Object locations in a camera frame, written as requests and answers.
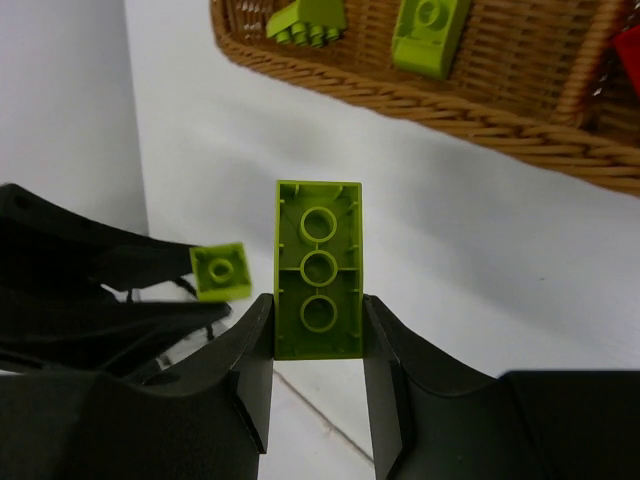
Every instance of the lime green lego brick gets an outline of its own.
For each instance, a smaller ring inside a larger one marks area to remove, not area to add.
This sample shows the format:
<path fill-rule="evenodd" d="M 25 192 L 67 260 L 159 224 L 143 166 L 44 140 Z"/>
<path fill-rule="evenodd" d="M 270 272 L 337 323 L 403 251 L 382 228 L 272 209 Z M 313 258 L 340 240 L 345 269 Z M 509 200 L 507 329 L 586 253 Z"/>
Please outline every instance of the lime green lego brick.
<path fill-rule="evenodd" d="M 362 357 L 362 187 L 279 181 L 275 359 Z"/>
<path fill-rule="evenodd" d="M 201 302 L 229 302 L 251 296 L 251 277 L 244 245 L 232 243 L 189 250 Z"/>
<path fill-rule="evenodd" d="M 446 80 L 471 0 L 403 0 L 393 36 L 401 70 Z"/>
<path fill-rule="evenodd" d="M 297 0 L 300 21 L 326 28 L 347 28 L 343 0 Z"/>
<path fill-rule="evenodd" d="M 340 38 L 347 28 L 342 0 L 297 0 L 274 13 L 267 22 L 267 38 L 281 44 L 321 47 Z"/>

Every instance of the black plastic part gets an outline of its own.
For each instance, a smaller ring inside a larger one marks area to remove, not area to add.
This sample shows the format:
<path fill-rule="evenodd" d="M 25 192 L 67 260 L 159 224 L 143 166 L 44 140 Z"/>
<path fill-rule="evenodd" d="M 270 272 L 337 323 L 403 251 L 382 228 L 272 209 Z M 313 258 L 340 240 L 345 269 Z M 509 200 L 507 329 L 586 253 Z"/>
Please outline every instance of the black plastic part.
<path fill-rule="evenodd" d="M 37 298 L 86 301 L 100 285 L 146 288 L 191 273 L 190 245 L 118 230 L 24 188 L 0 186 L 0 285 Z"/>
<path fill-rule="evenodd" d="M 273 297 L 183 362 L 0 377 L 0 478 L 255 480 L 268 439 Z"/>
<path fill-rule="evenodd" d="M 205 303 L 52 304 L 0 287 L 0 358 L 124 377 L 230 311 Z"/>
<path fill-rule="evenodd" d="M 637 478 L 638 372 L 511 372 L 494 380 L 364 300 L 376 478 Z"/>

